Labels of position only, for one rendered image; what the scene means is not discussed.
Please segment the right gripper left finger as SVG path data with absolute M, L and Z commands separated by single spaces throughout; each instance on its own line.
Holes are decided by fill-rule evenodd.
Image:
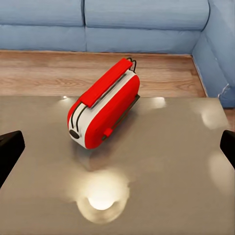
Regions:
M 0 188 L 25 149 L 20 130 L 0 136 Z

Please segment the radio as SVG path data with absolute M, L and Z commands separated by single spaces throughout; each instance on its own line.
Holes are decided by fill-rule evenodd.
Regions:
M 135 62 L 134 70 L 130 68 Z M 136 60 L 121 59 L 98 79 L 71 107 L 70 136 L 86 149 L 95 149 L 113 132 L 140 98 Z

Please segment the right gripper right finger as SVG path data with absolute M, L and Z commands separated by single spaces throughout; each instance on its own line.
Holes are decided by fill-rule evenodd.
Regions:
M 220 148 L 235 168 L 235 132 L 229 130 L 223 132 Z

